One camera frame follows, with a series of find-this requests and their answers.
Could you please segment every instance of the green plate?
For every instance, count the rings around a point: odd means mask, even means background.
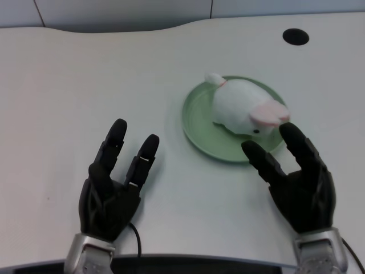
[[[281,97],[267,85],[254,79],[240,76],[224,76],[226,80],[244,79],[266,90],[275,100],[284,104]],[[222,125],[212,122],[212,103],[215,87],[209,83],[201,83],[188,95],[182,108],[182,127],[189,140],[202,152],[227,162],[248,162],[241,149],[241,143],[253,140],[266,151],[274,152],[283,139],[279,129],[274,129],[268,138],[254,138],[249,135],[237,135]]]

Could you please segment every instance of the stuffed bunny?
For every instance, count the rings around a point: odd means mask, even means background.
[[[218,74],[208,74],[205,81],[217,86],[213,122],[223,124],[235,134],[268,136],[273,128],[289,120],[284,105],[248,80],[225,80]]]

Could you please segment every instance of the white wall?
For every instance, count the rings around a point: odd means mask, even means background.
[[[41,27],[33,0],[0,0],[0,27]]]
[[[212,18],[365,11],[365,0],[213,0]]]
[[[140,31],[208,19],[212,0],[36,0],[47,27],[80,32]]]
[[[365,11],[365,0],[0,0],[0,27],[140,31],[212,17]]]

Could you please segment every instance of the pink ear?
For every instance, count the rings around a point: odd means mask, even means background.
[[[282,121],[289,119],[289,111],[279,102],[270,100],[254,108],[250,118],[258,124],[278,127]]]
[[[271,112],[275,113],[281,121],[289,120],[289,110],[278,101],[270,100],[264,104]]]

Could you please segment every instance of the robotic hand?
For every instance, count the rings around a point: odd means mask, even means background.
[[[159,137],[150,135],[134,157],[123,184],[113,170],[127,123],[118,119],[89,166],[79,200],[81,233],[76,234],[64,264],[65,273],[112,273],[113,242],[129,224],[140,203],[140,190],[155,160]]]
[[[298,273],[345,273],[342,239],[332,226],[335,188],[312,142],[293,124],[279,128],[301,170],[286,175],[275,158],[253,141],[242,143],[250,164],[270,184],[273,200],[300,237],[295,241]]]

